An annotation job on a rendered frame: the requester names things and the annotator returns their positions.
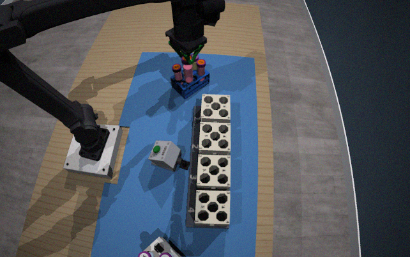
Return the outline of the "blue flat mat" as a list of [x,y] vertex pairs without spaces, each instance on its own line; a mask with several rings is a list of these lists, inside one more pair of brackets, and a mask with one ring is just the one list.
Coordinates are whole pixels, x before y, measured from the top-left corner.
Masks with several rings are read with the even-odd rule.
[[[118,184],[104,183],[91,257],[138,257],[163,237],[182,257],[255,257],[258,124],[254,58],[198,54],[209,83],[184,99],[171,85],[176,52],[142,52],[119,121],[129,127]],[[202,94],[231,98],[230,225],[186,227],[189,169],[148,159],[172,141],[190,162],[194,106]]]

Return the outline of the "blue tube rack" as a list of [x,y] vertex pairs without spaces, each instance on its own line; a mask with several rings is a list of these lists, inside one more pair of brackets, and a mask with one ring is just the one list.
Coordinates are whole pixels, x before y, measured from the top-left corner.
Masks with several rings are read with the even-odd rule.
[[[198,75],[197,70],[193,70],[193,78],[194,81],[192,81],[189,85],[187,82],[184,80],[184,74],[183,70],[181,71],[182,73],[182,80],[177,81],[175,80],[174,75],[171,77],[171,84],[172,87],[184,98],[188,98],[192,94],[194,94],[196,91],[200,90],[202,87],[207,85],[209,83],[209,72],[205,70],[204,75]],[[205,80],[200,81],[202,78],[205,77]],[[183,84],[181,84],[183,82]]]

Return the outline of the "grey button housing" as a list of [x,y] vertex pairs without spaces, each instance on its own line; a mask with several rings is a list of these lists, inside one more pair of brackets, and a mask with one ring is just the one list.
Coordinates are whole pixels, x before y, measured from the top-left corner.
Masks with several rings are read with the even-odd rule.
[[188,170],[190,162],[180,158],[181,154],[181,149],[172,141],[156,141],[148,159],[151,164],[173,172],[178,164],[180,168]]

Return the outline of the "white bucket adapter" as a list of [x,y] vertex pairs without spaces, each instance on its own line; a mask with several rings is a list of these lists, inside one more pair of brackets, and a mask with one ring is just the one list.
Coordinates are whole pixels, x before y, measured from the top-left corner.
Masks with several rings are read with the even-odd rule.
[[199,154],[230,155],[231,124],[201,122],[199,136]]
[[230,120],[230,95],[202,94],[201,122],[230,123]]
[[230,191],[197,190],[195,225],[228,226],[230,224],[230,196]]
[[229,191],[230,186],[231,156],[199,154],[197,190]]

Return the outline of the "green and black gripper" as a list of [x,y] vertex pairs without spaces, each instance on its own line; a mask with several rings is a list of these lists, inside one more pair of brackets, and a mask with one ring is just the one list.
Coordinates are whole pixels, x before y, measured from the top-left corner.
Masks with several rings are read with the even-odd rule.
[[[169,37],[169,45],[177,52],[180,58],[183,56],[189,65],[193,64],[198,53],[207,43],[207,38],[202,36],[194,41],[193,37],[193,25],[196,20],[187,25],[175,24],[174,27],[165,32],[166,37]],[[187,52],[188,51],[188,52]],[[190,60],[190,55],[193,53],[192,60]]]

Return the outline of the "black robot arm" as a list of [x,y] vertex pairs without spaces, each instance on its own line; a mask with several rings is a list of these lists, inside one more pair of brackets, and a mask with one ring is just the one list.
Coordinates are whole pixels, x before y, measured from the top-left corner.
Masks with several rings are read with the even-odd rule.
[[225,0],[20,0],[0,5],[0,81],[68,127],[81,145],[81,157],[99,161],[110,132],[96,124],[98,114],[89,104],[68,100],[9,49],[25,44],[37,33],[75,20],[167,1],[171,2],[176,24],[187,25],[196,20],[194,41],[204,36],[204,25],[215,26],[220,12],[225,10]]

